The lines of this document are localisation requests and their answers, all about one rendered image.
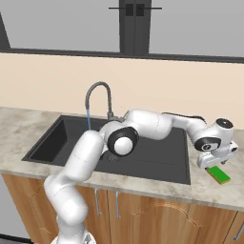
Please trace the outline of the dark grey sink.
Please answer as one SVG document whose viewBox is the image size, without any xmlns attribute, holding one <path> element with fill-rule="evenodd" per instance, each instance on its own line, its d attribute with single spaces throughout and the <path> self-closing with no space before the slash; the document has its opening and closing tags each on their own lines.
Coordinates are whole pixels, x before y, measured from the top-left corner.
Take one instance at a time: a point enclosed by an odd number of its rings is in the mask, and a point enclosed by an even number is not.
<svg viewBox="0 0 244 244">
<path fill-rule="evenodd" d="M 105 119 L 92 118 L 91 128 L 100 130 Z M 61 115 L 23 157 L 25 161 L 63 167 L 80 136 L 88 129 L 85 117 Z M 191 183 L 187 135 L 174 128 L 163 140 L 141 137 L 133 152 L 117 157 L 104 152 L 95 168 L 114 173 L 172 183 Z"/>
</svg>

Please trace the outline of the blue water stream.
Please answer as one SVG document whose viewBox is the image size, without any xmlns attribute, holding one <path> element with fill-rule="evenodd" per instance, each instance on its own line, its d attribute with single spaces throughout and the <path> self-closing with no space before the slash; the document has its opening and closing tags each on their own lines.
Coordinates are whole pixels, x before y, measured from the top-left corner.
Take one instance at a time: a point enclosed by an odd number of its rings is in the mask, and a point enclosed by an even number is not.
<svg viewBox="0 0 244 244">
<path fill-rule="evenodd" d="M 88 119 L 88 129 L 90 131 L 92 129 L 92 127 L 91 127 L 91 118 L 90 118 L 90 109 L 86 108 L 86 112 L 87 112 L 87 119 Z"/>
</svg>

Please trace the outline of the wooden cupboard door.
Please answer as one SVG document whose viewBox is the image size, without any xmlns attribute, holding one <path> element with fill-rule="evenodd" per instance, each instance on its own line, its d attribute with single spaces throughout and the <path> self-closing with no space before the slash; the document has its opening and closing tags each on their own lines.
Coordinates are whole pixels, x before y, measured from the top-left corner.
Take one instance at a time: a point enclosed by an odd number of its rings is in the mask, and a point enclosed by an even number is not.
<svg viewBox="0 0 244 244">
<path fill-rule="evenodd" d="M 223 244 L 235 211 L 108 192 L 112 244 Z"/>
<path fill-rule="evenodd" d="M 5 173 L 2 176 L 30 240 L 36 244 L 51 244 L 58 235 L 58 227 L 56 213 L 44 192 L 44 180 Z M 94 189 L 78 186 L 77 190 L 89 206 L 85 227 L 97 244 L 111 244 L 106 192 L 98 192 L 102 215 L 97 215 Z"/>
<path fill-rule="evenodd" d="M 244 213 L 238 212 L 234 218 L 234 222 L 228 231 L 224 244 L 244 244 L 244 230 L 238 240 L 234 241 L 233 236 L 236 236 L 242 223 L 244 222 Z"/>
</svg>

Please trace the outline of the grey curved tap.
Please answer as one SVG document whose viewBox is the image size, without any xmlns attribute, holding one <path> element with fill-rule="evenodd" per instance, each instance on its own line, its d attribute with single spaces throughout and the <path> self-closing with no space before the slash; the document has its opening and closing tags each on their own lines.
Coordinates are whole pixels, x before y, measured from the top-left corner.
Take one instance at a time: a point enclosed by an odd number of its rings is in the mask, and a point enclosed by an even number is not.
<svg viewBox="0 0 244 244">
<path fill-rule="evenodd" d="M 98 81 L 98 82 L 92 84 L 91 87 L 87 91 L 86 98 L 85 98 L 85 107 L 86 107 L 87 114 L 90 112 L 90 97 L 91 97 L 92 91 L 98 86 L 103 86 L 106 89 L 106 91 L 107 91 L 107 97 L 108 97 L 108 112 L 107 112 L 107 116 L 108 116 L 108 120 L 116 120 L 118 117 L 115 116 L 113 114 L 113 111 L 112 111 L 112 93 L 111 93 L 111 88 L 106 82 L 103 82 L 103 81 Z"/>
</svg>

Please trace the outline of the dark window frame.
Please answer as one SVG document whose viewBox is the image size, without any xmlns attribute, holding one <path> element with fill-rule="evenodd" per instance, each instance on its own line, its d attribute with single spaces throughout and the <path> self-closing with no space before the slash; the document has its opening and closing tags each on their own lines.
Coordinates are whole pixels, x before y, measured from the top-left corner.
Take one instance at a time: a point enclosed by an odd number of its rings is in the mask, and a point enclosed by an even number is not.
<svg viewBox="0 0 244 244">
<path fill-rule="evenodd" d="M 244 0 L 0 0 L 0 52 L 244 64 Z"/>
</svg>

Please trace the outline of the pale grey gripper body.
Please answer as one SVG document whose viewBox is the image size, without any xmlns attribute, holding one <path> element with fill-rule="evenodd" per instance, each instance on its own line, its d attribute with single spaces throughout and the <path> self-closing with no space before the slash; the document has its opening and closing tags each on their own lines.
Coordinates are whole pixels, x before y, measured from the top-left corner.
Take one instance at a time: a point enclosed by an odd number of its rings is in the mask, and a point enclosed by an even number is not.
<svg viewBox="0 0 244 244">
<path fill-rule="evenodd" d="M 218 163 L 235 158 L 236 152 L 231 151 L 211 151 L 203 152 L 197 158 L 196 164 L 200 169 L 211 168 Z"/>
</svg>

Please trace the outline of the grey appliance front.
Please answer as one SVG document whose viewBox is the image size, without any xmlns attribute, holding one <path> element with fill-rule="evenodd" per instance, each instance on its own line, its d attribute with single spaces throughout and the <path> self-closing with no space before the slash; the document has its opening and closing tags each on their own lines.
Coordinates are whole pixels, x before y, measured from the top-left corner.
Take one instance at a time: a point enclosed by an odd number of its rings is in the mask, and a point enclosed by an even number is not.
<svg viewBox="0 0 244 244">
<path fill-rule="evenodd" d="M 0 174 L 0 234 L 30 238 Z"/>
</svg>

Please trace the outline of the green and yellow sponge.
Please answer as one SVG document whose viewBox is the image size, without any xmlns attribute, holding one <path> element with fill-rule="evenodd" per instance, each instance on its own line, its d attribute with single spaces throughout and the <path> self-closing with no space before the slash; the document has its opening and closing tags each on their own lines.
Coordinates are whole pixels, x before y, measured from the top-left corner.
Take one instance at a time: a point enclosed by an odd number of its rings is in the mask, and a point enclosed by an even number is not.
<svg viewBox="0 0 244 244">
<path fill-rule="evenodd" d="M 231 178 L 217 166 L 206 168 L 206 172 L 220 185 L 223 185 L 231 180 Z"/>
</svg>

